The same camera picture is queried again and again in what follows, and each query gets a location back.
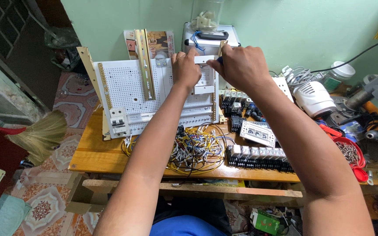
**red plastic cap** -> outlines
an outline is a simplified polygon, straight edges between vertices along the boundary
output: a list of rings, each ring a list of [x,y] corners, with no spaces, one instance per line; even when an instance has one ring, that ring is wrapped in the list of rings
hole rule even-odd
[[[353,168],[352,171],[359,182],[366,182],[368,180],[368,175],[363,169]]]

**white perforated panel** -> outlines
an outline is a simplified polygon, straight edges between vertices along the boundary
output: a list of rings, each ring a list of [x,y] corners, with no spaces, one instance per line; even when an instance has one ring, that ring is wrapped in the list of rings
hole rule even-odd
[[[95,68],[98,68],[97,64],[98,62],[94,63]],[[141,113],[156,112],[160,108],[160,105],[164,102],[173,85],[173,73],[170,59],[167,59],[166,67],[157,67],[155,59],[151,59],[151,64],[156,100],[145,101],[139,61],[130,60],[102,62],[112,108],[125,107],[126,115],[129,121],[129,129],[132,135],[140,134],[143,131],[144,127],[148,124],[148,122],[133,122],[132,118]],[[218,82],[215,80],[214,76],[216,72],[208,66],[202,68],[201,72],[202,77],[197,85],[213,86],[216,84],[215,92],[216,94],[218,94]],[[96,76],[97,82],[99,83],[100,92],[103,95],[105,91],[101,82],[100,72],[98,70],[96,70]],[[210,107],[213,102],[213,96],[211,93],[191,93],[186,99],[184,108],[190,108],[194,106]],[[107,102],[104,96],[102,96],[102,103],[103,108],[105,110],[108,110]],[[108,120],[110,120],[109,112],[106,113],[106,116]],[[191,127],[201,125],[204,122],[218,122],[218,112],[216,112],[215,117],[212,117],[212,112],[210,109],[199,109],[199,114],[182,117],[179,121],[179,125]],[[112,134],[113,130],[111,124],[109,124],[109,130]],[[128,135],[129,134],[121,134],[119,136],[111,135],[111,137],[118,138]]]

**wall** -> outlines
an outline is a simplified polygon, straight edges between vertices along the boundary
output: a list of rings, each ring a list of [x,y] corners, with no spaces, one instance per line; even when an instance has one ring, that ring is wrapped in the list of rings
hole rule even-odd
[[[174,30],[181,49],[192,0],[61,0],[94,61],[127,60],[123,30]],[[234,25],[243,46],[260,46],[269,69],[312,70],[347,61],[378,29],[378,0],[226,0],[220,24]],[[378,73],[378,47],[352,63],[353,81]]]
[[[38,121],[43,113],[9,78],[0,70],[0,114],[14,115]]]

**white lid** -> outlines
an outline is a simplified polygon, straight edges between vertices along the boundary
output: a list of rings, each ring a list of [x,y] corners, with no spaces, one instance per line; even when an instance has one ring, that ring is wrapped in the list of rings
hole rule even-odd
[[[332,64],[331,67],[339,66],[339,65],[342,65],[342,64],[344,64],[344,62],[336,61]],[[338,68],[335,68],[335,69],[332,69],[332,70],[335,73],[339,74],[340,76],[343,76],[343,77],[346,77],[346,78],[350,78],[355,74],[354,68],[352,66],[350,66],[349,64],[346,64],[344,66],[341,66],[341,67],[338,67]]]

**black relay base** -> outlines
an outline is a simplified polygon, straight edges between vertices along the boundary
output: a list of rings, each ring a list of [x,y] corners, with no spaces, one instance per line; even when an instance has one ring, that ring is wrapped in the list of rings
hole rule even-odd
[[[226,148],[226,159],[229,166],[247,169],[278,170],[281,173],[295,173],[289,162],[272,159],[249,159],[231,156],[232,146]]]

